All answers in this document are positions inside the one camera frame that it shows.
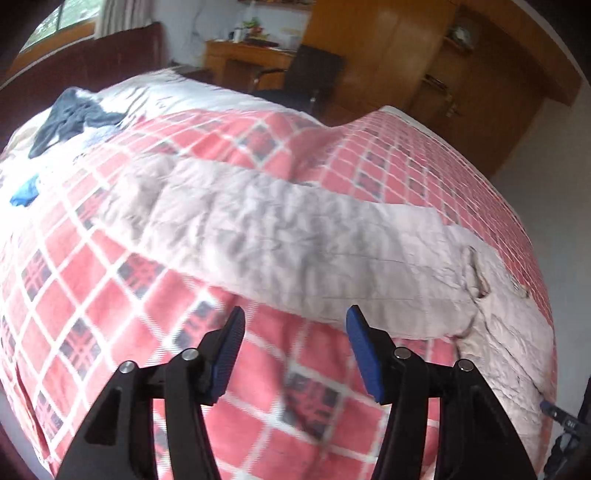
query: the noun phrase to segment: black office chair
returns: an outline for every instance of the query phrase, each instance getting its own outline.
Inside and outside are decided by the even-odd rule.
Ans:
[[[301,45],[287,70],[261,70],[254,79],[251,93],[270,102],[316,116],[330,97],[344,66],[343,57]],[[283,89],[257,90],[263,75],[279,72],[285,72]]]

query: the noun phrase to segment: window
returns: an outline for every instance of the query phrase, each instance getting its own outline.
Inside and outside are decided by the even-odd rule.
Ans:
[[[97,16],[102,3],[103,0],[66,0],[41,22],[22,49],[25,50],[62,28]]]

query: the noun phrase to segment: metal screw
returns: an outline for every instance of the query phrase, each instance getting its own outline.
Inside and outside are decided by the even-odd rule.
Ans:
[[[457,363],[457,366],[459,366],[460,370],[462,370],[463,372],[471,372],[472,370],[474,370],[474,364],[466,358],[462,358]]]
[[[399,358],[400,360],[406,360],[407,358],[410,358],[410,355],[411,355],[410,350],[404,346],[399,346],[394,351],[394,356],[396,358]]]
[[[199,352],[196,348],[187,348],[182,354],[183,360],[186,361],[195,360],[198,356]]]
[[[135,363],[133,363],[131,360],[127,360],[126,362],[123,362],[120,366],[119,366],[119,371],[122,374],[128,374],[129,372],[131,372],[133,369],[135,368]]]

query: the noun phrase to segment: wooden desk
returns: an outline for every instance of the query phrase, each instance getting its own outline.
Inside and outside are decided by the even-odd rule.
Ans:
[[[293,54],[272,48],[255,47],[230,41],[207,42],[204,67],[213,71],[216,85],[247,92],[254,76],[263,68],[289,68]],[[260,89],[281,88],[282,74],[265,75]]]

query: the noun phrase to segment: blue gripper pad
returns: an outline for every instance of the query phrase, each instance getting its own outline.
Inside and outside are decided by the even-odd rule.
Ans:
[[[245,325],[244,310],[240,307],[235,307],[226,322],[226,326],[223,328],[224,337],[222,345],[215,363],[212,365],[210,395],[213,401],[217,401],[219,397],[226,393],[230,375],[238,357],[238,350],[240,350],[242,339],[244,338]]]
[[[347,311],[346,328],[365,389],[377,403],[382,403],[385,400],[382,365],[369,337],[370,327],[357,305]]]

